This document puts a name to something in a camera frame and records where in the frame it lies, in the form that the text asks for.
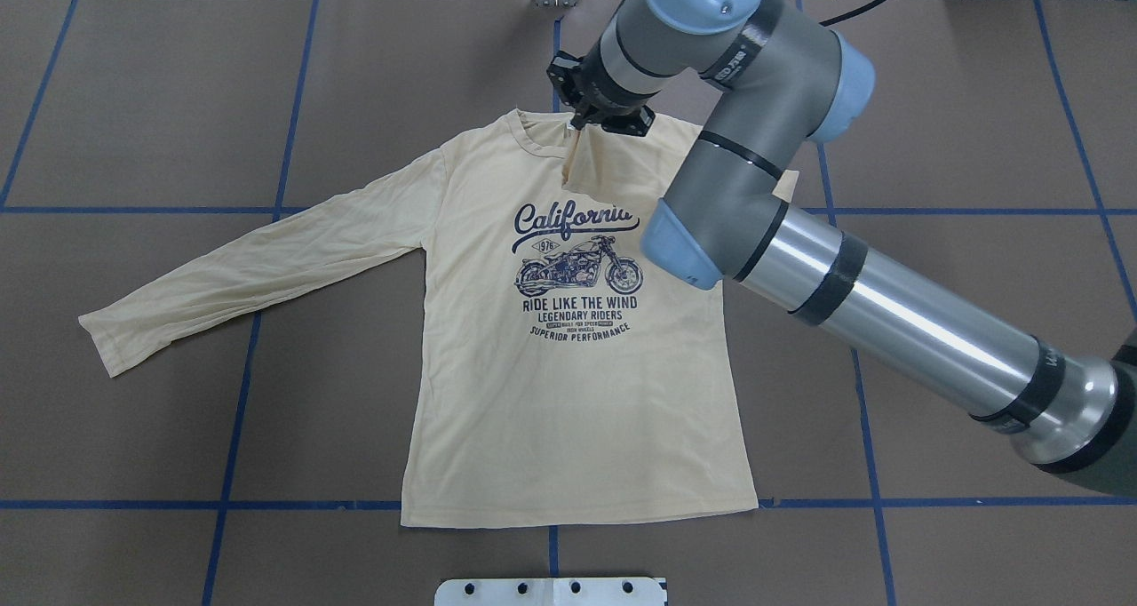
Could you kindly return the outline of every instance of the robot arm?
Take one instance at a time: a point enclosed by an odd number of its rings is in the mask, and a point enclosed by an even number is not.
[[[684,68],[721,88],[644,236],[699,289],[723,275],[839,335],[1007,434],[1027,462],[1137,496],[1137,332],[1112,363],[1070,358],[771,196],[805,140],[868,103],[872,65],[785,0],[624,0],[584,59],[549,75],[573,125],[645,135],[647,101]]]

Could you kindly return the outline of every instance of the shirt sleeve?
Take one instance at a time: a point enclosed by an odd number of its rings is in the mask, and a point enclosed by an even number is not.
[[[446,185],[435,149],[363,189],[252,230],[78,323],[116,376],[174,340],[418,249]]]

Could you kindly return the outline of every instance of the sleeve cuff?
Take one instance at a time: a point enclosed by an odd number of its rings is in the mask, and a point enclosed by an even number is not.
[[[91,334],[91,340],[94,340],[94,348],[98,348],[99,358],[102,359],[102,366],[107,368],[108,375],[116,376],[130,368],[118,351],[113,335],[94,318],[94,314],[81,315],[78,323]]]

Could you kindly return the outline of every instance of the cable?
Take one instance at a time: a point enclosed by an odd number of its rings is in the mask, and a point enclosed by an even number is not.
[[[860,8],[854,8],[853,10],[849,10],[848,14],[841,14],[836,16],[836,18],[825,19],[824,23],[821,23],[821,26],[833,26],[833,24],[836,23],[844,23],[845,19],[856,18],[857,15],[865,14],[865,11],[869,10],[873,10],[873,8],[881,6],[881,3],[885,3],[886,1],[887,0],[872,0],[872,2],[865,3],[865,6],[861,6]]]

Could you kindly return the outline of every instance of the blue tape line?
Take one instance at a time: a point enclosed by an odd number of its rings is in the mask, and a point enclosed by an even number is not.
[[[549,526],[549,576],[561,576],[561,529]]]
[[[236,470],[236,451],[241,445],[241,427],[244,424],[244,408],[249,400],[249,387],[252,384],[252,354],[257,350],[260,339],[260,312],[252,314],[252,331],[249,333],[249,348],[244,354],[244,372],[241,375],[241,392],[236,398],[236,413],[233,420],[233,434],[229,441],[229,456],[225,460],[225,476],[221,489],[221,508],[217,510],[217,522],[214,526],[214,540],[209,550],[209,565],[206,570],[206,584],[201,591],[202,606],[213,600],[214,582],[217,578],[217,562],[221,558],[222,539],[225,536],[225,518],[229,514],[229,498],[233,489],[233,472]]]
[[[557,18],[553,23],[553,56],[557,56],[557,51],[561,51],[561,18]],[[561,96],[557,96],[557,89],[553,89],[553,113],[561,113]]]
[[[1137,506],[1134,497],[948,497],[883,499],[885,508],[974,508],[999,506]]]
[[[758,508],[763,509],[798,509],[798,508],[872,508],[870,499],[760,499]]]
[[[818,161],[821,165],[821,188],[825,193],[825,214],[829,224],[837,225],[837,206],[833,202],[833,190],[829,177],[829,159],[825,157],[825,146],[818,146]],[[861,355],[856,348],[849,348],[853,358],[853,373],[856,376],[856,398],[861,407],[861,441],[864,443],[864,462],[869,473],[869,491],[872,495],[872,516],[877,525],[877,547],[880,550],[880,571],[885,581],[885,596],[888,606],[896,606],[896,587],[893,581],[893,557],[888,553],[888,533],[885,529],[885,509],[880,500],[880,484],[877,479],[877,456],[872,449],[872,427],[869,424],[869,404],[864,399],[864,379],[861,376]]]
[[[6,214],[273,214],[273,206],[6,206]]]
[[[221,540],[225,536],[225,517],[227,512],[224,506],[217,512],[217,522],[214,525],[214,540],[209,553],[209,566],[206,568],[206,584],[201,589],[201,606],[209,606],[213,603],[213,587],[217,581],[217,561],[221,558]]]
[[[1097,216],[1097,209],[970,209],[970,208],[856,208],[843,206],[833,213],[843,216]]]
[[[818,164],[821,165],[821,190],[825,193],[825,214],[829,216],[829,225],[837,225],[837,208],[833,206],[833,188],[829,182],[829,159],[825,157],[825,146],[818,141]]]
[[[1118,250],[1117,239],[1113,238],[1113,226],[1110,226],[1110,217],[1105,210],[1105,202],[1102,201],[1102,192],[1097,188],[1097,180],[1094,177],[1094,169],[1089,165],[1089,157],[1086,153],[1086,146],[1082,143],[1078,123],[1073,119],[1073,111],[1070,108],[1070,100],[1067,97],[1065,86],[1062,83],[1062,75],[1059,72],[1057,60],[1054,58],[1054,48],[1051,44],[1051,34],[1046,28],[1046,18],[1043,14],[1041,0],[1035,0],[1035,14],[1038,16],[1038,28],[1043,34],[1043,47],[1046,48],[1046,59],[1051,64],[1051,75],[1054,76],[1054,86],[1059,91],[1059,99],[1062,100],[1062,110],[1065,113],[1067,123],[1073,135],[1073,143],[1078,148],[1078,157],[1081,159],[1081,168],[1086,172],[1086,181],[1089,182],[1089,192],[1094,196],[1094,205],[1097,206],[1098,216],[1102,218],[1102,229],[1105,230],[1105,239],[1110,242],[1110,254],[1113,255],[1113,264],[1118,268],[1121,277],[1121,288],[1126,291],[1126,300],[1129,302],[1129,314],[1134,322],[1137,322],[1137,299],[1134,298],[1132,285],[1129,283],[1129,273],[1126,271],[1124,262],[1121,260],[1121,252]]]
[[[230,501],[231,510],[401,510],[401,501]]]
[[[273,222],[280,221],[284,208],[284,192],[288,189],[288,172],[292,164],[292,144],[296,142],[296,125],[300,121],[300,103],[304,100],[304,81],[308,75],[308,57],[312,55],[312,35],[316,27],[316,14],[319,0],[312,0],[308,11],[308,31],[304,39],[304,55],[300,56],[300,72],[296,80],[296,96],[292,99],[292,115],[289,117],[288,138],[284,141],[284,156],[281,160],[281,176],[276,185],[276,202],[273,205]],[[213,589],[217,578],[217,563],[221,558],[222,541],[225,537],[225,518],[229,514],[230,497],[233,491],[233,473],[236,470],[236,453],[241,447],[241,429],[244,425],[244,408],[248,406],[249,388],[252,384],[252,355],[257,350],[260,335],[260,312],[252,315],[252,331],[249,334],[249,351],[244,355],[244,372],[241,375],[241,392],[236,400],[236,413],[233,420],[233,434],[229,445],[229,457],[225,462],[225,479],[222,482],[222,507],[217,510],[217,524],[214,528],[213,548],[209,553],[209,566],[206,571],[206,583],[201,590],[202,606],[213,601]]]
[[[0,499],[0,510],[401,510],[382,500],[210,501],[151,499]]]
[[[991,508],[991,507],[1046,507],[1046,506],[1137,506],[1137,497],[897,497],[881,498],[882,508]],[[150,499],[0,499],[0,510],[357,510],[398,512],[402,503],[398,500],[150,500]],[[800,510],[873,508],[872,499],[822,498],[822,499],[761,499],[763,510]],[[549,531],[550,568],[557,566],[558,531]]]
[[[872,427],[869,425],[869,404],[864,399],[864,379],[861,376],[861,355],[849,348],[853,355],[853,373],[856,375],[856,398],[861,406],[861,439],[864,443],[864,459],[869,465],[869,491],[872,493],[872,514],[877,522],[877,546],[880,548],[880,566],[885,574],[885,593],[889,606],[896,606],[896,588],[893,582],[893,561],[888,554],[888,533],[885,530],[885,509],[880,499],[877,479],[877,456],[872,449]]]
[[[8,202],[8,193],[11,192],[13,182],[16,181],[16,172],[19,168],[19,161],[24,157],[24,148],[27,146],[27,138],[32,135],[32,125],[35,124],[35,116],[40,113],[40,105],[43,103],[43,96],[48,91],[48,83],[51,80],[51,73],[56,70],[56,63],[59,59],[59,52],[64,47],[64,39],[67,36],[67,28],[70,27],[70,20],[75,16],[75,7],[78,6],[78,0],[70,0],[67,7],[67,15],[64,16],[64,24],[59,27],[59,36],[56,39],[56,47],[51,50],[51,57],[48,59],[48,67],[44,68],[43,80],[40,80],[40,89],[35,92],[35,100],[32,100],[32,109],[27,113],[27,121],[24,123],[24,132],[20,133],[19,143],[16,144],[16,153],[11,157],[11,166],[8,166],[8,177],[3,182],[3,189],[0,189],[0,209],[3,208],[5,202]]]
[[[135,499],[0,499],[0,510],[216,510],[219,501]]]
[[[316,11],[319,0],[312,0],[308,11],[308,34],[304,39],[304,55],[300,56],[300,72],[296,80],[296,97],[292,99],[292,117],[289,118],[288,140],[284,141],[284,159],[281,161],[281,177],[276,184],[276,202],[273,210],[273,222],[281,218],[284,208],[284,190],[288,185],[289,166],[292,166],[292,144],[296,142],[296,124],[300,121],[300,103],[304,100],[304,80],[308,76],[308,57],[312,55],[312,35],[316,31]]]
[[[299,214],[312,206],[281,206],[280,214]],[[5,214],[275,214],[275,206],[5,206]],[[829,214],[825,206],[807,206],[808,214]],[[910,208],[910,206],[836,206],[838,216],[1047,216],[1097,217],[1097,209],[972,209]],[[1137,216],[1137,209],[1105,209],[1113,217]]]

